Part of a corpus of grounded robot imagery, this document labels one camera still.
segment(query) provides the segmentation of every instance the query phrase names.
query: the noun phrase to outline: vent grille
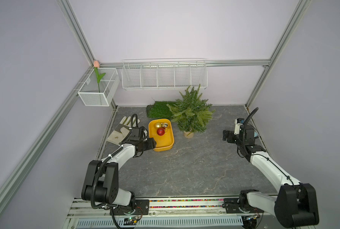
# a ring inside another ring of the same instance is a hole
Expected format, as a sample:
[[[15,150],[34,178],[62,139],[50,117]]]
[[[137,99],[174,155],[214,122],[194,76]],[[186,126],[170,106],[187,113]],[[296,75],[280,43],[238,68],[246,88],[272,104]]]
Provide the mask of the vent grille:
[[[123,226],[123,218],[116,218],[119,226]],[[145,217],[136,227],[208,227],[208,226],[237,226],[243,225],[241,216],[214,217]],[[111,218],[79,219],[76,228],[112,228],[115,227]]]

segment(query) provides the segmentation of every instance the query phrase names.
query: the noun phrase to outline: black cable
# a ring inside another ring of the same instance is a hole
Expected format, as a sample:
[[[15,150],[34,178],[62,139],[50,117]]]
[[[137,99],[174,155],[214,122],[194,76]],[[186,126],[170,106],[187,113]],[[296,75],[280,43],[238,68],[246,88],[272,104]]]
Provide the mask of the black cable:
[[[112,207],[110,208],[110,214],[111,214],[111,217],[113,219],[114,225],[117,227],[117,229],[122,229],[114,218],[114,211],[113,211]]]
[[[244,122],[244,131],[242,133],[242,140],[241,140],[241,147],[242,150],[244,150],[245,155],[248,155],[248,152],[246,150],[246,146],[245,146],[245,137],[246,137],[246,125],[248,124],[249,120],[251,119],[251,117],[259,110],[259,108],[255,108],[250,114],[249,116],[246,118],[245,122]]]
[[[113,154],[118,153],[118,152],[121,151],[122,149],[123,149],[123,147],[119,147],[119,149],[117,149]],[[106,205],[105,203],[101,203],[101,204],[98,204],[98,205],[95,204],[95,193],[96,193],[96,187],[97,187],[98,182],[99,182],[99,177],[103,176],[103,169],[104,169],[104,166],[106,165],[106,163],[107,163],[110,159],[112,159],[112,158],[111,158],[111,157],[106,158],[106,159],[101,163],[101,165],[99,166],[98,171],[95,173],[94,181],[92,182],[91,195],[90,195],[90,203],[91,203],[91,207],[92,207],[93,209],[97,209],[97,208],[100,208],[100,207],[103,207],[103,206]]]
[[[284,176],[286,176],[287,180],[290,180],[290,181],[292,182],[292,186],[293,186],[293,188],[294,188],[294,183],[293,183],[293,181],[291,180],[290,176],[287,176],[287,175],[286,175],[286,174],[285,174],[285,173],[284,173],[277,165],[275,165],[275,164],[270,160],[270,158],[267,158],[266,156],[261,155],[261,154],[252,154],[252,156],[254,156],[254,155],[259,155],[259,156],[262,156],[262,157],[266,158],[267,161],[269,161],[270,163],[272,163],[277,169],[279,169],[279,171],[280,171],[281,173],[283,173]]]
[[[256,228],[257,228],[257,227],[260,225],[260,223],[261,223],[261,220],[263,219],[263,216],[264,216],[264,212],[261,214],[260,221],[259,221],[258,225],[256,225],[256,227],[255,227],[254,229],[256,229]]]
[[[142,156],[143,151],[141,152],[141,154],[139,156],[137,156],[137,154],[135,156],[133,156],[133,158],[139,158],[140,156]]]
[[[240,158],[245,158],[244,156],[241,156],[240,153],[238,152],[238,147],[237,147],[237,155],[239,155]]]
[[[144,126],[141,126],[140,129],[141,129],[140,132],[143,131],[143,135],[144,135],[144,137],[140,138],[140,141],[143,141],[146,138],[148,138],[148,130]]]
[[[250,124],[249,124],[249,126],[253,127],[254,130],[256,130],[256,132],[259,134],[258,130],[257,130],[253,125],[250,125]]]
[[[131,129],[129,130],[129,133],[127,134],[127,136],[122,140],[122,142],[125,142],[127,140],[127,138],[129,137],[129,135],[131,135],[132,133],[132,128],[133,128],[133,117],[136,116],[136,127],[138,127],[138,116],[137,114],[133,114],[131,116]]]

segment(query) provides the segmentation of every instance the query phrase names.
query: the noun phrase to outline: white wire shelf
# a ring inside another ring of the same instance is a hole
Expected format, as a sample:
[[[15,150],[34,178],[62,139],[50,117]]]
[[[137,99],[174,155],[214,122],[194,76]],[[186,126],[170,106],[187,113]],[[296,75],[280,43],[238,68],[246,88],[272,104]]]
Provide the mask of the white wire shelf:
[[[123,61],[122,83],[125,90],[184,89],[188,86],[208,84],[205,59],[183,61],[182,59],[162,59],[144,63]]]
[[[105,76],[100,80],[99,86],[93,69],[79,89],[78,95],[85,106],[110,106],[114,93],[118,88],[120,80],[117,69],[98,68],[98,72],[99,74],[105,73]]]

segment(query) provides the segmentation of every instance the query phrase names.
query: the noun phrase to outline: yellow tray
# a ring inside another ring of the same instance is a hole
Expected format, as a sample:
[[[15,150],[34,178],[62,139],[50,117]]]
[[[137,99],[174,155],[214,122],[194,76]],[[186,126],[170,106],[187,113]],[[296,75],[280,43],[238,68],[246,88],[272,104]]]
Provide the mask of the yellow tray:
[[[157,129],[155,128],[155,123],[157,122],[167,122],[169,124],[168,127],[165,129],[165,134],[163,136],[157,134]],[[148,124],[148,135],[149,137],[153,137],[156,141],[156,148],[154,149],[154,151],[160,152],[171,149],[172,145],[174,144],[174,134],[172,132],[171,122],[166,118],[150,121]]]

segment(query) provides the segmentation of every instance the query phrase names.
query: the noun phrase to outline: white wall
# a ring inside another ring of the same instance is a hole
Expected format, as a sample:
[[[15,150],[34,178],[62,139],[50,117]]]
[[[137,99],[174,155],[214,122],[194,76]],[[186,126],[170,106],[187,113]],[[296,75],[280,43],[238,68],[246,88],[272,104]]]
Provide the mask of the white wall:
[[[298,0],[70,0],[100,62],[270,58]]]
[[[0,218],[0,229],[61,229],[73,198],[80,198],[111,115],[80,99],[49,142]]]
[[[259,79],[263,67],[261,66],[234,66],[209,67],[208,87],[201,89],[203,99],[209,99],[213,104],[245,104],[256,81]],[[120,106],[144,106],[156,101],[174,101],[181,98],[181,90],[124,90],[119,85],[114,100]]]
[[[273,158],[340,228],[340,0],[313,1],[251,108]]]
[[[87,68],[55,0],[0,1],[0,187]]]

